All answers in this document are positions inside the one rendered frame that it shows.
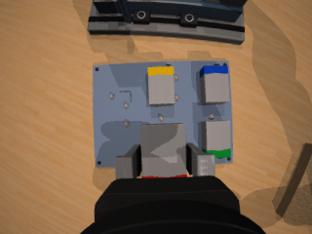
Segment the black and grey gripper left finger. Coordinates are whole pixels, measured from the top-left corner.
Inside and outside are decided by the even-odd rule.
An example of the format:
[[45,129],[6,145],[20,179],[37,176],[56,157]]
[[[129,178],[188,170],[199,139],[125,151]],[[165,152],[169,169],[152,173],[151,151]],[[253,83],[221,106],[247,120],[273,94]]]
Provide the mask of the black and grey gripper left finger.
[[124,156],[117,156],[114,160],[116,179],[140,176],[142,171],[140,144],[135,144]]

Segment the grey block with blue end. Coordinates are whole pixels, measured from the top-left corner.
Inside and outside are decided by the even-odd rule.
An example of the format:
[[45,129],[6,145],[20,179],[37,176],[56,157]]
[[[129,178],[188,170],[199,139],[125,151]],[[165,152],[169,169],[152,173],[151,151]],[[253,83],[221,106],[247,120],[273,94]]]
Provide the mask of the grey block with blue end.
[[201,104],[230,101],[227,65],[204,65],[199,72]]

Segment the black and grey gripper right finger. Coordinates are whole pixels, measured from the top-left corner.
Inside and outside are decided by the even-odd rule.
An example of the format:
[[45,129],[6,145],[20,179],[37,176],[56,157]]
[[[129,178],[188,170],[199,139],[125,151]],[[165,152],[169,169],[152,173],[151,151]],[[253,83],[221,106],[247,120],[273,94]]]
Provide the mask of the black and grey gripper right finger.
[[215,176],[215,155],[205,153],[192,142],[187,142],[186,170],[193,176]]

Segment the grey metal block with green end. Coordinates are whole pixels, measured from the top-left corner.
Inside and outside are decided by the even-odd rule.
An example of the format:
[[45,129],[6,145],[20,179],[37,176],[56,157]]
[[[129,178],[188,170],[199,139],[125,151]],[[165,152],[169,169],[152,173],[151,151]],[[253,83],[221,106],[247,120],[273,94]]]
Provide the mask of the grey metal block with green end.
[[231,157],[230,121],[202,121],[202,151]]

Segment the grey block with red end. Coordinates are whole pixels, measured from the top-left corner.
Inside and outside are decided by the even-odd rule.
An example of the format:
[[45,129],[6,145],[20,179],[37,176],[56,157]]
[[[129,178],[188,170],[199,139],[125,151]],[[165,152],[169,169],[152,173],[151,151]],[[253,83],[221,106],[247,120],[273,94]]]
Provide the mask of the grey block with red end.
[[141,178],[185,177],[186,124],[140,125]]

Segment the grey metal block with yellow end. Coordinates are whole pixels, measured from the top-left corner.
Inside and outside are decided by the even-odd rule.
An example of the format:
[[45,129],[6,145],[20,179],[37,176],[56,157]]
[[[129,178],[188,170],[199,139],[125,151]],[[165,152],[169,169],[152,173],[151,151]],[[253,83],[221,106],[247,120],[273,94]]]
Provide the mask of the grey metal block with yellow end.
[[174,105],[174,67],[148,67],[149,105]]

